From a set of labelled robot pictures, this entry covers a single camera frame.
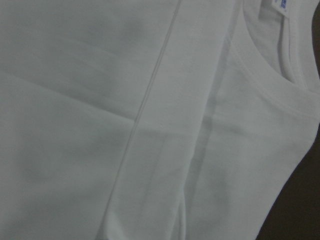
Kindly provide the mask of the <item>white long-sleeve printed shirt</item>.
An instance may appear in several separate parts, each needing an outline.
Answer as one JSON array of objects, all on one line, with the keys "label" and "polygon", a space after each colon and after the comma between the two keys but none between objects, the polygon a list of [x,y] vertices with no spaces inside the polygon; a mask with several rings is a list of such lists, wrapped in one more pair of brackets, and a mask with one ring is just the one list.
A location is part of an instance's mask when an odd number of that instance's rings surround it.
[{"label": "white long-sleeve printed shirt", "polygon": [[315,141],[317,0],[3,0],[3,240],[254,240]]}]

